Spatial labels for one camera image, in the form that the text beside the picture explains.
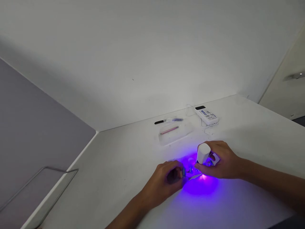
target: door handle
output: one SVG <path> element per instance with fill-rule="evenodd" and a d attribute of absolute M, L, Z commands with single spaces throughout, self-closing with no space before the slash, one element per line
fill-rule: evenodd
<path fill-rule="evenodd" d="M 286 76 L 283 81 L 292 80 L 292 79 L 297 80 L 303 77 L 305 77 L 305 71 Z"/>

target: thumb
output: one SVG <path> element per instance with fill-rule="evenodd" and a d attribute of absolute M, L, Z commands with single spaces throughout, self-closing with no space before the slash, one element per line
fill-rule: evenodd
<path fill-rule="evenodd" d="M 169 185 L 169 189 L 171 194 L 174 194 L 178 190 L 182 189 L 182 187 L 185 185 L 185 183 L 188 181 L 188 177 L 181 178 L 179 181 Z"/>
<path fill-rule="evenodd" d="M 216 167 L 214 167 L 214 166 L 208 167 L 208 166 L 196 163 L 195 168 L 200 170 L 200 172 L 202 172 L 202 174 L 204 174 L 204 175 L 216 177 L 217 170 L 216 170 Z"/>

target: door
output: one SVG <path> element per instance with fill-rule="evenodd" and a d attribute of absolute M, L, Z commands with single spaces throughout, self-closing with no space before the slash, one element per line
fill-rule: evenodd
<path fill-rule="evenodd" d="M 305 116 L 305 26 L 259 104 L 289 119 Z"/>

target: white table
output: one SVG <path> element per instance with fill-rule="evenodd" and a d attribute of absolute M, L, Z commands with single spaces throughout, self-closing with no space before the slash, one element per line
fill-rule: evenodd
<path fill-rule="evenodd" d="M 75 168 L 78 174 L 48 215 L 44 229 L 104 228 L 145 185 L 157 164 L 196 153 L 206 140 L 224 140 L 233 151 L 259 164 L 305 178 L 305 128 L 234 95 L 204 104 L 220 117 L 161 146 L 154 122 L 186 110 L 99 133 Z M 153 209 L 139 228 L 268 228 L 294 212 L 268 192 L 241 180 L 199 177 Z"/>

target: white power bank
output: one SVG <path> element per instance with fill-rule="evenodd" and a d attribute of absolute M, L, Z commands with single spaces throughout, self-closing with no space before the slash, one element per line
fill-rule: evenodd
<path fill-rule="evenodd" d="M 205 106 L 195 107 L 195 112 L 208 126 L 216 124 L 219 121 L 219 118 L 214 113 L 212 113 L 211 110 L 208 110 Z"/>
<path fill-rule="evenodd" d="M 206 144 L 202 143 L 198 146 L 196 163 L 204 164 L 206 166 L 214 166 L 220 160 L 216 154 L 213 154 L 215 161 L 209 158 L 211 148 Z"/>

